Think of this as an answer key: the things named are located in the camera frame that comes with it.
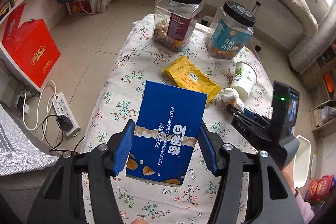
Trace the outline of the person's right hand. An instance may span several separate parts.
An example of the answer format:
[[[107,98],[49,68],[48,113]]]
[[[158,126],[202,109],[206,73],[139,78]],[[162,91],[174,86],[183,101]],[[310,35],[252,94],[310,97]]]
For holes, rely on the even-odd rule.
[[[295,194],[296,189],[294,187],[293,166],[294,166],[294,160],[292,160],[287,166],[284,166],[281,170],[281,173],[286,179],[292,193]]]

